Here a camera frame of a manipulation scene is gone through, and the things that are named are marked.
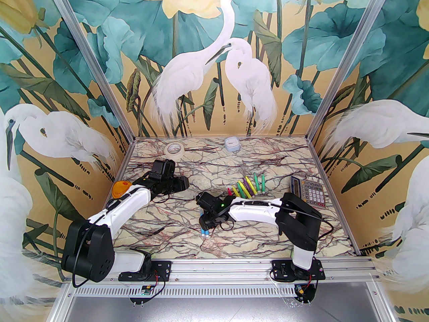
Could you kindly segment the beige masking tape roll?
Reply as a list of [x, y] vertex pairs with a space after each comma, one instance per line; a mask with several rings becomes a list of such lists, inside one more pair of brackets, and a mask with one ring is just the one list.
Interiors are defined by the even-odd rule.
[[168, 159], [178, 160], [185, 153], [184, 145], [181, 142], [171, 142], [165, 146], [164, 154]]

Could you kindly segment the grey metal front panel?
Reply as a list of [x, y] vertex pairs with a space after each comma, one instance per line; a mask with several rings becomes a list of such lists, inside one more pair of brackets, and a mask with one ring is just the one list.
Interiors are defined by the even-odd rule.
[[46, 322], [397, 322], [376, 289], [364, 282], [320, 283], [309, 304], [292, 298], [67, 297]]

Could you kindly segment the aluminium frame post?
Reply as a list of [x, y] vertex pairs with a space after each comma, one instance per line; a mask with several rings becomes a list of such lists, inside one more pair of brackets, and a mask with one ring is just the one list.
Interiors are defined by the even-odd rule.
[[380, 13], [385, 1], [386, 0], [369, 0], [366, 9], [363, 12], [362, 18], [360, 19], [357, 28], [352, 35], [351, 41], [348, 44], [341, 61], [339, 62], [339, 66], [334, 73], [331, 83], [328, 86], [323, 101], [319, 106], [315, 117], [313, 118], [307, 130], [307, 133], [305, 134], [305, 138], [308, 143], [313, 140], [317, 130], [322, 124], [323, 118], [328, 113], [337, 91], [339, 90], [343, 81], [346, 79], [346, 76], [351, 72], [352, 65], [359, 55], [360, 49], [369, 35], [371, 28], [377, 19], [377, 16]]
[[104, 72], [96, 58], [94, 51], [92, 50], [89, 42], [87, 41], [86, 35], [77, 20], [77, 17], [72, 9], [72, 6], [69, 0], [53, 0], [56, 7], [58, 8], [63, 20], [65, 21], [67, 27], [69, 28], [77, 46], [79, 47], [95, 81], [101, 88], [101, 92], [104, 94], [109, 106], [112, 109], [112, 112], [117, 117], [122, 130], [124, 131], [125, 137], [127, 140], [132, 143], [135, 140], [135, 134], [130, 127], [130, 124], [127, 118], [122, 111], [115, 94], [108, 83]]

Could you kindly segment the orange round object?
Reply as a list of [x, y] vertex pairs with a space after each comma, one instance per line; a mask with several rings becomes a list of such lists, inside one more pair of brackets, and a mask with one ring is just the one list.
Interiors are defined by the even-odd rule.
[[116, 181], [111, 190], [111, 195], [113, 199], [121, 198], [132, 186], [132, 182], [127, 180]]

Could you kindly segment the grey desk calculator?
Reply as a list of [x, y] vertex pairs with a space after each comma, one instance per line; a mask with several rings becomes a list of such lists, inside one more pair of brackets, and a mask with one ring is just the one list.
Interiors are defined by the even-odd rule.
[[291, 192], [313, 207], [326, 207], [322, 184], [291, 176]]

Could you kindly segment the aluminium front rail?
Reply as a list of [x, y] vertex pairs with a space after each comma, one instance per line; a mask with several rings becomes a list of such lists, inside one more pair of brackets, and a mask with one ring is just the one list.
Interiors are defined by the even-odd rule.
[[[325, 282], [380, 281], [370, 257], [320, 257]], [[270, 282], [272, 259], [172, 259], [169, 284], [250, 284]]]

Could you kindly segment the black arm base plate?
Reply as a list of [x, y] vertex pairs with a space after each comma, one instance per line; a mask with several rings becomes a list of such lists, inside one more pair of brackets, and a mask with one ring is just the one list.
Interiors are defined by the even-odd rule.
[[291, 259], [272, 260], [271, 265], [271, 274], [275, 281], [290, 283], [326, 279], [322, 263], [316, 258], [312, 259], [311, 267], [308, 270], [294, 265]]
[[170, 280], [172, 262], [151, 260], [145, 261], [139, 270], [121, 272], [119, 282], [167, 282]]

